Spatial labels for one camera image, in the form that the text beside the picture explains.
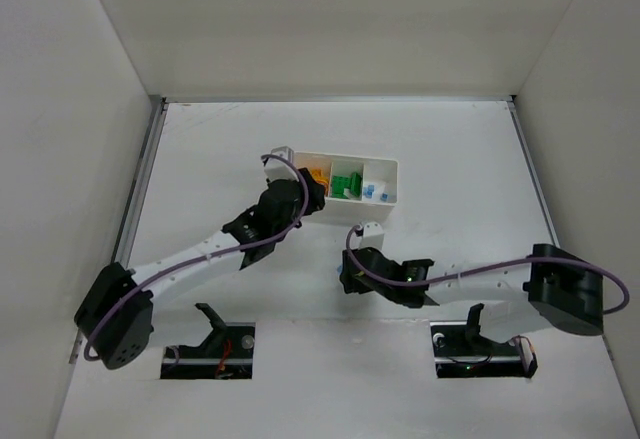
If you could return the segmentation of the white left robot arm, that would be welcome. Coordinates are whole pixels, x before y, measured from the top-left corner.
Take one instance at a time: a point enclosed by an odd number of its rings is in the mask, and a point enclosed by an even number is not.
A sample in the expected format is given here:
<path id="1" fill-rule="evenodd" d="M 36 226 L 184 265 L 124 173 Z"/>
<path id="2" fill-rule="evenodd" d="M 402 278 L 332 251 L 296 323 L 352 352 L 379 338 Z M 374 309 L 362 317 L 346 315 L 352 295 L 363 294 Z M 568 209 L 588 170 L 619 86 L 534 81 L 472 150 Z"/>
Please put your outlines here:
<path id="1" fill-rule="evenodd" d="M 104 266 L 74 315 L 86 339 L 84 359 L 109 370 L 128 365 L 158 331 L 153 318 L 162 306 L 265 259 L 303 217 L 323 210 L 325 187 L 306 168 L 296 175 L 270 181 L 255 205 L 188 249 L 130 269 Z"/>

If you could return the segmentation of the green long lego piece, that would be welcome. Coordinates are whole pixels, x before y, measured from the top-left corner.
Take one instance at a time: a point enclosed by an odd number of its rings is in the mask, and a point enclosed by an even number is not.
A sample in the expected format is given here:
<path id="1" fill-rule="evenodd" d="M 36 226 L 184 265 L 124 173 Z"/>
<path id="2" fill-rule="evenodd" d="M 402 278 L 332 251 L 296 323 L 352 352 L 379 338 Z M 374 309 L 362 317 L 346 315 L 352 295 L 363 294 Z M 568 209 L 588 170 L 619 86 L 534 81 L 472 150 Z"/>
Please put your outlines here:
<path id="1" fill-rule="evenodd" d="M 362 191 L 362 175 L 358 172 L 353 172 L 350 175 L 349 191 L 356 197 L 361 195 Z"/>

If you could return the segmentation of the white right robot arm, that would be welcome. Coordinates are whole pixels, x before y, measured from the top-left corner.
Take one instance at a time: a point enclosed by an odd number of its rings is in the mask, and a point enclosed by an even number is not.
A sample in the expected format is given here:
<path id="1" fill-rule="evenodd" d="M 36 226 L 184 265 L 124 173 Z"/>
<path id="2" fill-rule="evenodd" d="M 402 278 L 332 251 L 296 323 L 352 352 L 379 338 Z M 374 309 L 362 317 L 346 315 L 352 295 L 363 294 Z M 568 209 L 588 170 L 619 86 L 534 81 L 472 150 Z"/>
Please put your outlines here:
<path id="1" fill-rule="evenodd" d="M 522 259 L 440 277 L 431 259 L 398 263 L 372 246 L 342 252 L 339 280 L 348 294 L 374 292 L 409 308 L 468 302 L 468 340 L 488 346 L 555 328 L 575 336 L 604 332 L 603 279 L 595 266 L 549 244 Z"/>

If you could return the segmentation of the yellow rounded lego brick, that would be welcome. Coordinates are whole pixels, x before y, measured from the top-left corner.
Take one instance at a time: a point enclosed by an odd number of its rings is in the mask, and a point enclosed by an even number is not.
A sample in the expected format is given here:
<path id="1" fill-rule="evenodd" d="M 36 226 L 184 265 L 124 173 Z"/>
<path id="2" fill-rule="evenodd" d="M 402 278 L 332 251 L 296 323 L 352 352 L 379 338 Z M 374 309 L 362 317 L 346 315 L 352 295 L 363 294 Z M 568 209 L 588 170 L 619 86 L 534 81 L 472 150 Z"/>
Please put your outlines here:
<path id="1" fill-rule="evenodd" d="M 324 189 L 324 196 L 330 195 L 331 188 L 331 170 L 327 168 L 314 167 L 310 168 L 309 172 L 313 180 L 320 184 Z"/>

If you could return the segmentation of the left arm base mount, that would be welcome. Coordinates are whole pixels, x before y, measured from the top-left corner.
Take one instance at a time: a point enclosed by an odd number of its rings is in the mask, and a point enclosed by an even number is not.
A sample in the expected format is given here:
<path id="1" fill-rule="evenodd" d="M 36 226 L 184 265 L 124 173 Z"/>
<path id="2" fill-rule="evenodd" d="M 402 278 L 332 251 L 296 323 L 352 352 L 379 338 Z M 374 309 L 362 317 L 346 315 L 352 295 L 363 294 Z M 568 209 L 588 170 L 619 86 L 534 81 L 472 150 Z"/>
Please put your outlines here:
<path id="1" fill-rule="evenodd" d="M 196 303 L 207 321 L 206 335 L 195 345 L 164 349 L 162 380 L 249 380 L 253 375 L 256 324 L 226 322 L 207 303 Z"/>

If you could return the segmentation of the green lego brick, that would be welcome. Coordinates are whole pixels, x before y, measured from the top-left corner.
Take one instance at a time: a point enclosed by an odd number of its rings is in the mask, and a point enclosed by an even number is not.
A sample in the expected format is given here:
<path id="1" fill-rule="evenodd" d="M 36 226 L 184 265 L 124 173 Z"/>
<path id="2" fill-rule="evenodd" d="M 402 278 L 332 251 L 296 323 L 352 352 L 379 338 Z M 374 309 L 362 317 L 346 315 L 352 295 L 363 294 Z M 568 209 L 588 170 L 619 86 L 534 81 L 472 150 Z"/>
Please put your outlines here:
<path id="1" fill-rule="evenodd" d="M 351 178 L 349 176 L 336 176 L 331 179 L 331 196 L 333 198 L 347 199 L 350 191 Z"/>

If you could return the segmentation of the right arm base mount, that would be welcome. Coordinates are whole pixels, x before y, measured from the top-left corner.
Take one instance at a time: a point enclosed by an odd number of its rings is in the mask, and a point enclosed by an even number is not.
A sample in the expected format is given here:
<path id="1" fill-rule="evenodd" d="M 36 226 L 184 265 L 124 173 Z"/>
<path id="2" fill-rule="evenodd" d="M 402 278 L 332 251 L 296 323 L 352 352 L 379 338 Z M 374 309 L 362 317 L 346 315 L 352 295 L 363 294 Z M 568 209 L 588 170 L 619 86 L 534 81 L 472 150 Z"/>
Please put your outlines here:
<path id="1" fill-rule="evenodd" d="M 532 379 L 538 359 L 531 340 L 515 336 L 498 343 L 480 335 L 483 304 L 473 306 L 465 322 L 430 323 L 436 376 L 439 379 Z"/>

